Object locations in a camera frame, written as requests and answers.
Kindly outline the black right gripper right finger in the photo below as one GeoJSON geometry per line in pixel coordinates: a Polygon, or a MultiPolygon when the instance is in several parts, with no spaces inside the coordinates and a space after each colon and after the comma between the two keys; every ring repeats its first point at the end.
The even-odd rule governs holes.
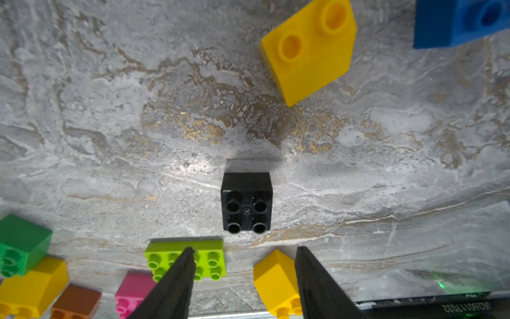
{"type": "Polygon", "coordinates": [[[295,269],[304,318],[365,318],[305,246],[297,248],[295,269]]]}

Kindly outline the yellow small lego brick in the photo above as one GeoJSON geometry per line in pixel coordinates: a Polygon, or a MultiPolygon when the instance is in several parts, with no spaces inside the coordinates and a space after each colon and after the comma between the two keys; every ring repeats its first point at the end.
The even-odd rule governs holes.
{"type": "Polygon", "coordinates": [[[295,261],[274,250],[253,268],[254,285],[267,311],[276,318],[303,315],[295,261]]]}

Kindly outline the blue square lego brick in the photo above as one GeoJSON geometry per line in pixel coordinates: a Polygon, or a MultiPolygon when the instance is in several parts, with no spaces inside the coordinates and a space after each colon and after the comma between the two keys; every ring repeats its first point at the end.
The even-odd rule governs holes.
{"type": "Polygon", "coordinates": [[[418,0],[413,48],[455,47],[508,28],[508,1],[418,0]]]}

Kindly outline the yellow lego brick near arm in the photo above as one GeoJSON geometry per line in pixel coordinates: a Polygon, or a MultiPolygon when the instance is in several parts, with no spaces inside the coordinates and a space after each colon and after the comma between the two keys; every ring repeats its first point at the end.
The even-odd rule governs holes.
{"type": "Polygon", "coordinates": [[[260,52],[287,106],[349,70],[356,34],[350,1],[314,0],[262,38],[260,52]]]}

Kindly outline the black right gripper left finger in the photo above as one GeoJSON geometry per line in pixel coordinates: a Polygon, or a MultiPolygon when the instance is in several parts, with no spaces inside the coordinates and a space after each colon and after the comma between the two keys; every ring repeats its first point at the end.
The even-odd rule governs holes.
{"type": "Polygon", "coordinates": [[[129,319],[188,318],[196,266],[187,247],[129,319]]]}

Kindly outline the black square lego brick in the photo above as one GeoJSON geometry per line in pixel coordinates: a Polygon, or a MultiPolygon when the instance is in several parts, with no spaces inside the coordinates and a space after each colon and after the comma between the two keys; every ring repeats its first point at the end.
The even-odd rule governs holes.
{"type": "Polygon", "coordinates": [[[225,173],[220,196],[225,231],[262,234],[270,230],[273,188],[268,172],[225,173]]]}

